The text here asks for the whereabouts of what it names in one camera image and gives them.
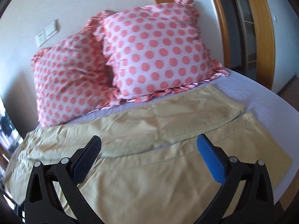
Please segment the polka dot pillow near door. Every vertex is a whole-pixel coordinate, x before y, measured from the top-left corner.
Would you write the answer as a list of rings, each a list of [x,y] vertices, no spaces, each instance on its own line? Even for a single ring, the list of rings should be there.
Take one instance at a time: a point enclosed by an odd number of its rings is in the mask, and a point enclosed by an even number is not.
[[[117,98],[146,102],[226,76],[197,26],[193,0],[124,10],[101,20],[103,53]]]

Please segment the khaki tan pants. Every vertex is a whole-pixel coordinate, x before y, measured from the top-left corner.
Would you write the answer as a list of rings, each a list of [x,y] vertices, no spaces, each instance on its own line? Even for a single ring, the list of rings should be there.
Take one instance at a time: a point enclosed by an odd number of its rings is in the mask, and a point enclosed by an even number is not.
[[[78,188],[105,223],[193,223],[220,188],[196,147],[202,133],[240,161],[264,161],[273,187],[291,165],[244,105],[205,86],[91,121],[29,132],[11,157],[4,186],[22,203],[36,161],[57,163],[99,136],[101,152]]]

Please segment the white wall light switch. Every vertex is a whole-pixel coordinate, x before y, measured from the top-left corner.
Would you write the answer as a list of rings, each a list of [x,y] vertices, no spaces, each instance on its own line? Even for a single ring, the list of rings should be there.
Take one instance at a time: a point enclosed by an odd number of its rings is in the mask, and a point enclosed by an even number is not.
[[[50,23],[45,28],[45,37],[46,37],[46,40],[49,40],[50,38],[52,38],[57,33],[58,33],[58,25],[57,25],[57,21],[54,20],[52,23]]]

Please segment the white wall power socket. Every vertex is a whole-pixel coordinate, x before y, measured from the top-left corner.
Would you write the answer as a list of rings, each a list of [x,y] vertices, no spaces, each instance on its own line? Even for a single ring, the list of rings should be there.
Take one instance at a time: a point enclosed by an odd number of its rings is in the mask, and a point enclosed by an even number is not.
[[[38,33],[38,35],[35,36],[35,40],[37,48],[40,48],[47,41],[44,30],[42,30]]]

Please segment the lavender bed sheet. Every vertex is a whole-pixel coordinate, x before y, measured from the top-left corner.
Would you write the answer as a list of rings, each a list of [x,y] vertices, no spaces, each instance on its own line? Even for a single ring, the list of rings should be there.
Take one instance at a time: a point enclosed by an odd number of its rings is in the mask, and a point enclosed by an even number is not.
[[[298,170],[298,165],[295,160],[296,149],[298,147],[298,112],[272,91],[234,71],[232,71],[229,76],[219,77],[209,83],[200,84],[188,91],[194,91],[205,86],[213,86],[234,102],[244,105],[245,110],[254,115],[254,118],[268,131],[272,138],[291,158],[291,165],[283,179],[276,187],[272,186],[274,202],[277,202],[286,191]],[[116,107],[98,110],[80,117],[72,123],[91,121],[115,113],[139,108],[188,91],[177,94],[171,93],[146,103],[124,103]]]

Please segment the polka dot pillow near television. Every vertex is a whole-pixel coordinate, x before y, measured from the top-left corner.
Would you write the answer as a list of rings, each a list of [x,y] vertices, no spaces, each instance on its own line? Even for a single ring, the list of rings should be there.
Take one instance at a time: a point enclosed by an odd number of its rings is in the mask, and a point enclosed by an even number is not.
[[[94,35],[104,10],[89,18],[85,27],[31,59],[41,127],[69,122],[90,112],[115,107],[120,101],[112,86],[111,70],[104,57],[103,41]]]

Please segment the wooden door frame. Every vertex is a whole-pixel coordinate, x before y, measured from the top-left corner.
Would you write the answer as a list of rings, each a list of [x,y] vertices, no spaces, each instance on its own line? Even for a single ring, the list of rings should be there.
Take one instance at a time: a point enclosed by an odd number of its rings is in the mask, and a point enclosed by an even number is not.
[[[156,3],[174,0],[154,0]],[[225,67],[269,90],[275,70],[275,38],[266,0],[210,0],[220,28]]]

